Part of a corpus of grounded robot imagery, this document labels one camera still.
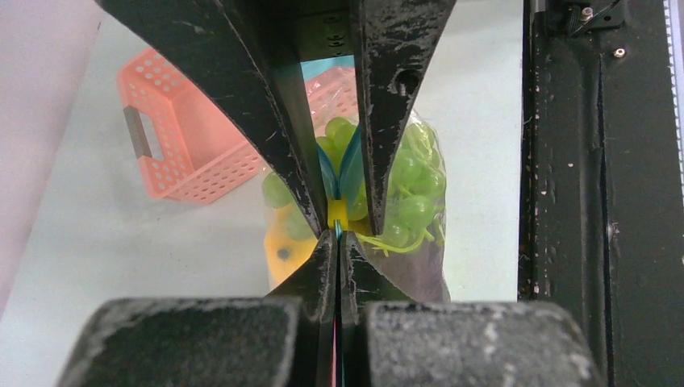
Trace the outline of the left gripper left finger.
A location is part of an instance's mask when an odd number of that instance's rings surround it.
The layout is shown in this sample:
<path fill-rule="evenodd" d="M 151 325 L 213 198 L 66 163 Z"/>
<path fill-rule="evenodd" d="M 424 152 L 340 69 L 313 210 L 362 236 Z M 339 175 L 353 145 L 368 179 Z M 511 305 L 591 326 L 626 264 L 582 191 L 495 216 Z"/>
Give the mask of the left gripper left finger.
<path fill-rule="evenodd" d="M 90 317 L 60 386 L 335 386 L 337 236 L 261 298 L 119 298 Z"/>

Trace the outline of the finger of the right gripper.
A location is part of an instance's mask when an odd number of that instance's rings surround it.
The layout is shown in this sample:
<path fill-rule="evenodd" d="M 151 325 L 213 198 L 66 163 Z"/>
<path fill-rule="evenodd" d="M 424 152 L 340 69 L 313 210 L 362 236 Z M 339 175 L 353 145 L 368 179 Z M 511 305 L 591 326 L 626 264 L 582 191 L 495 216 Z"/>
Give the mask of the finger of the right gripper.
<path fill-rule="evenodd" d="M 455 0 L 351 1 L 369 225 L 384 231 L 390 169 Z"/>
<path fill-rule="evenodd" d="M 283 6 L 281 1 L 100 2 L 231 120 L 320 235 L 327 226 L 327 200 Z"/>

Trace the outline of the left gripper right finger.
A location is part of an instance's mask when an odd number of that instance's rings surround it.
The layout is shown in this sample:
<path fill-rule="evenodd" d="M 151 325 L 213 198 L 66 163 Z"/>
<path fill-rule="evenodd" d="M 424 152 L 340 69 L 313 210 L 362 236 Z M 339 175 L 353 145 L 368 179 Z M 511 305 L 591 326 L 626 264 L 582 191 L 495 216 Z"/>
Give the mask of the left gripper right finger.
<path fill-rule="evenodd" d="M 416 302 L 339 237 L 346 386 L 602 386 L 571 315 L 549 302 Z"/>

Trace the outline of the yellow bell pepper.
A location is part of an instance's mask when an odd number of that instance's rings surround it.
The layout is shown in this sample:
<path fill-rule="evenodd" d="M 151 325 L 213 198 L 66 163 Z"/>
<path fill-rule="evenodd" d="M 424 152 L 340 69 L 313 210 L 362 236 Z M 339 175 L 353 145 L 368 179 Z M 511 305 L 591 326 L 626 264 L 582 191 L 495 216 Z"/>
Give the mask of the yellow bell pepper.
<path fill-rule="evenodd" d="M 275 210 L 271 220 L 263 244 L 273 290 L 309 259 L 318 240 L 295 204 Z"/>

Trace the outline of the clear zip top bag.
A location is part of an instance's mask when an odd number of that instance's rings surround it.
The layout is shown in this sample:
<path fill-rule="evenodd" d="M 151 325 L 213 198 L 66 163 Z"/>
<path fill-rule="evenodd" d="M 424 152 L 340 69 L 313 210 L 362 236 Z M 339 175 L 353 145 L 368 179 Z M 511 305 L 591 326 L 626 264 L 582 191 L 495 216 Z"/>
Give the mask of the clear zip top bag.
<path fill-rule="evenodd" d="M 372 232 L 349 59 L 305 64 L 306 90 L 330 204 L 318 238 L 276 173 L 269 208 L 269 292 L 299 300 L 292 386 L 444 386 L 449 357 L 432 327 L 444 279 L 447 177 L 435 130 L 411 113 L 390 169 L 384 228 Z"/>

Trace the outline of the green grapes bunch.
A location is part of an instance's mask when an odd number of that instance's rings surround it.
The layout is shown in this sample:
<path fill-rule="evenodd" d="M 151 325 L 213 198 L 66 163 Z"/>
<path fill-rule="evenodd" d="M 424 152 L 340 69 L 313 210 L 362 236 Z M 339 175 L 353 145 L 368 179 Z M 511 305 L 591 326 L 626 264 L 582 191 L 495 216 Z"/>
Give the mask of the green grapes bunch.
<path fill-rule="evenodd" d="M 296 205 L 292 193 L 273 171 L 265 175 L 261 189 L 266 206 L 273 211 Z M 343 193 L 342 198 L 350 206 L 350 229 L 371 252 L 389 256 L 412 254 L 425 244 L 443 245 L 445 190 L 435 130 L 413 115 L 390 170 L 383 233 L 373 236 L 362 228 L 369 219 L 364 186 L 356 195 Z"/>

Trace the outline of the yellow zipper slider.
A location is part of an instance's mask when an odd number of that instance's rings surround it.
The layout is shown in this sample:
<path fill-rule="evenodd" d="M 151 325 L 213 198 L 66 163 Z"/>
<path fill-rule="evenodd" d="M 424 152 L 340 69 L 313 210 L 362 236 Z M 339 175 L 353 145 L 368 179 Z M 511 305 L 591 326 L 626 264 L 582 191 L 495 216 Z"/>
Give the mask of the yellow zipper slider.
<path fill-rule="evenodd" d="M 348 209 L 344 199 L 328 200 L 327 224 L 334 231 L 348 230 Z"/>

